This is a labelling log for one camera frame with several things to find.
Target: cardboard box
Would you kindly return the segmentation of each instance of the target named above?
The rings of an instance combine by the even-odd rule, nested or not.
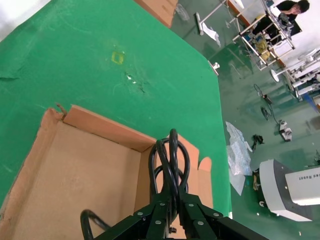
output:
[[[199,196],[210,205],[211,166],[204,170],[209,178],[197,175],[199,151],[181,136],[179,140],[191,156],[192,191],[205,190]],[[79,106],[67,114],[48,109],[1,208],[1,239],[79,240],[84,209],[111,226],[132,215],[149,204],[148,158],[154,143],[152,137]],[[94,224],[92,231],[94,236],[102,232]]]
[[[171,28],[178,0],[135,0],[141,7]]]

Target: green epoxy floor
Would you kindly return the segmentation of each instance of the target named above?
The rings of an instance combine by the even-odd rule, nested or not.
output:
[[[316,150],[320,149],[320,115],[307,102],[298,102],[283,82],[275,83],[269,70],[259,71],[244,54],[241,42],[232,43],[237,32],[234,26],[226,28],[225,21],[230,21],[230,15],[225,7],[206,21],[206,25],[219,34],[221,48],[207,35],[198,35],[193,14],[199,12],[203,18],[218,4],[218,0],[180,0],[179,3],[187,10],[190,19],[183,21],[175,14],[171,30],[211,63],[220,64],[217,71],[223,120],[241,130],[249,144],[254,134],[264,138],[265,144],[259,145],[256,152],[250,154],[251,168],[254,170],[269,159],[276,159],[294,171],[312,165]],[[277,133],[275,122],[272,119],[266,121],[261,114],[260,107],[264,102],[258,97],[254,84],[259,85],[263,93],[273,100],[276,118],[289,124],[293,131],[292,142],[284,143]],[[313,207],[313,222],[299,223],[277,217],[259,206],[252,184],[253,178],[247,177],[242,196],[231,187],[233,219],[271,240],[320,239],[320,206]],[[319,190],[319,186],[314,186],[314,189]]]

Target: white machine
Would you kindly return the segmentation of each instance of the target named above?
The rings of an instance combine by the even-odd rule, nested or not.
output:
[[[260,163],[259,182],[264,201],[277,215],[297,221],[312,221],[309,205],[320,204],[320,167],[299,172],[276,160]]]
[[[292,202],[300,206],[320,204],[320,167],[285,175]]]
[[[309,51],[309,52],[306,52],[306,53],[300,55],[298,57],[298,62],[295,63],[294,65],[288,66],[280,72],[276,72],[274,70],[271,70],[270,73],[271,73],[271,76],[273,77],[274,81],[279,82],[279,75],[287,72],[290,80],[293,81],[294,82],[293,84],[296,85],[296,86],[294,86],[294,88],[296,88],[297,86],[301,85],[301,83],[295,83],[295,82],[299,82],[296,80],[296,74],[304,72],[305,70],[314,66],[318,62],[320,62],[320,50],[313,49],[312,51]]]

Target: dark hair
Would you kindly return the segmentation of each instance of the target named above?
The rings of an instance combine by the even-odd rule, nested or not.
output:
[[[304,12],[308,11],[309,8],[310,8],[310,3],[308,2],[308,0],[298,1],[297,4],[298,4],[299,7],[300,7],[301,13],[304,13]]]

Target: black wire loop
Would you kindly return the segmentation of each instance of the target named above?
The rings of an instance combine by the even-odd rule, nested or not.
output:
[[[169,142],[169,159],[165,144]],[[184,171],[178,167],[178,148],[181,150],[184,158]],[[155,168],[155,156],[158,153],[161,166]],[[169,138],[157,140],[149,155],[149,177],[150,177],[150,200],[155,194],[158,194],[157,176],[163,171],[163,186],[160,192],[169,192],[171,195],[170,223],[172,223],[179,214],[179,191],[188,193],[188,177],[190,173],[190,158],[185,146],[178,141],[178,133],[175,129],[170,131]]]
[[[83,210],[80,215],[81,229],[84,240],[93,240],[94,236],[92,234],[89,219],[91,219],[95,224],[97,224],[104,231],[108,230],[110,226],[106,224],[100,217],[98,217],[91,210]]]

